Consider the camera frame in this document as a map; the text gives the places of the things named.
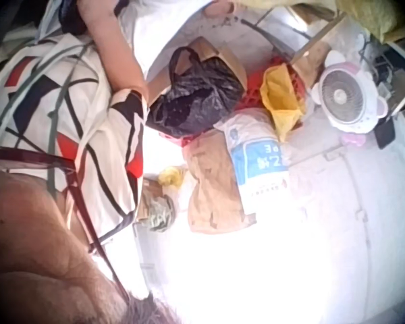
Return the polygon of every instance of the skin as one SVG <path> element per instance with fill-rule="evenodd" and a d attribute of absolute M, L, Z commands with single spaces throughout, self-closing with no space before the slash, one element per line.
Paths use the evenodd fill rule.
<path fill-rule="evenodd" d="M 146 98 L 113 15 L 116 1 L 92 2 L 78 0 L 78 8 L 113 91 L 132 88 Z M 0 172 L 0 313 L 8 323 L 120 323 L 126 303 L 88 255 L 76 217 L 74 233 L 65 226 L 63 203 L 43 180 Z"/>

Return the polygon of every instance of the woman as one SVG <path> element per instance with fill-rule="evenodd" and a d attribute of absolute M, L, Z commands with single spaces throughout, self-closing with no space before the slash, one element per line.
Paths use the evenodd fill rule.
<path fill-rule="evenodd" d="M 0 72 L 0 146 L 73 159 L 98 236 L 132 221 L 142 177 L 148 94 L 116 2 L 78 0 L 95 46 L 47 38 Z M 58 169 L 0 171 L 0 323 L 177 323 L 99 271 L 68 189 Z"/>

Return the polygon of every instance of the blue label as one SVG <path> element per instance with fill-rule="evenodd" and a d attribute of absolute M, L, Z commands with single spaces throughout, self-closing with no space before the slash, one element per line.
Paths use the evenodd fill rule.
<path fill-rule="evenodd" d="M 231 158 L 239 186 L 245 184 L 246 179 L 288 170 L 282 163 L 281 150 L 275 140 L 238 145 L 231 152 Z"/>

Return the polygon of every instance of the white dress with red and black pattern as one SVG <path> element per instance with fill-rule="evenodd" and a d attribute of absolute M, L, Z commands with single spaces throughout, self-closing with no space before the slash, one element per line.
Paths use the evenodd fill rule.
<path fill-rule="evenodd" d="M 90 47 L 78 59 L 81 44 L 68 34 L 48 38 L 0 64 L 0 146 L 48 153 L 51 112 L 74 69 L 58 110 L 54 154 L 75 161 L 90 218 L 98 237 L 105 239 L 134 219 L 142 188 L 142 135 L 147 107 L 135 90 L 123 89 L 111 95 L 96 51 Z M 54 54 L 75 46 L 48 66 L 3 113 L 36 69 Z M 9 172 L 48 179 L 43 169 Z M 66 187 L 64 173 L 55 169 L 56 190 L 66 194 Z M 66 199 L 70 213 L 74 203 L 70 194 Z"/>

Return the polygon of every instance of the small desk fan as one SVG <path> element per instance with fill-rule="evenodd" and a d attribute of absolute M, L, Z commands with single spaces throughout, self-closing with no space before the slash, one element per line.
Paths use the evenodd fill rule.
<path fill-rule="evenodd" d="M 312 98 L 321 105 L 331 125 L 343 132 L 366 134 L 385 117 L 388 106 L 378 95 L 369 72 L 347 62 L 331 51 L 325 60 L 325 71 L 313 86 Z"/>

